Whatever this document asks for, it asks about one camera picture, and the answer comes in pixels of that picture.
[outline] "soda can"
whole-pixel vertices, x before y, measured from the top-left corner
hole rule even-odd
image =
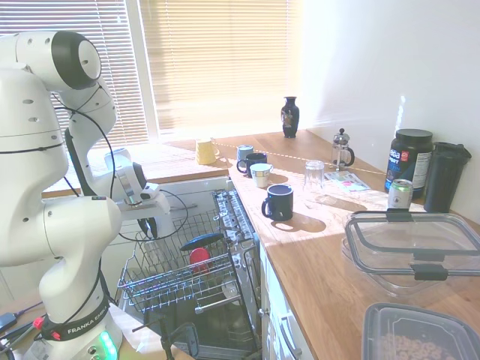
[[[413,184],[403,178],[391,183],[388,193],[388,209],[409,209],[412,203]]]

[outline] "cereal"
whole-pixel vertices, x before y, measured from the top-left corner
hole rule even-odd
[[[382,336],[381,349],[384,356],[380,360],[457,360],[446,349],[431,341],[423,342],[393,334]]]

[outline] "french press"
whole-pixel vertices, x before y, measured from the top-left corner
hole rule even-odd
[[[355,161],[355,154],[348,146],[350,136],[345,133],[345,129],[333,136],[333,144],[331,150],[331,168],[336,168],[337,171],[343,170],[345,167],[350,167]]]

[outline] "plastic container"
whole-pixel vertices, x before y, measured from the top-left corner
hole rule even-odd
[[[461,144],[435,142],[424,205],[427,212],[449,212],[464,166],[471,158]]]
[[[479,336],[452,316],[373,304],[365,314],[363,360],[479,360]]]
[[[400,129],[391,142],[385,190],[389,192],[395,179],[413,183],[413,199],[422,196],[427,181],[428,166],[434,150],[433,134],[419,129]]]
[[[410,296],[451,276],[480,276],[480,237],[459,216],[359,211],[343,245],[355,266],[393,296]]]

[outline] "protein powder tub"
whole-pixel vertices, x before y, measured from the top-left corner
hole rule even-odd
[[[430,131],[400,129],[391,142],[385,190],[389,192],[395,179],[406,179],[413,183],[413,199],[422,196],[427,181],[428,164],[434,144]]]

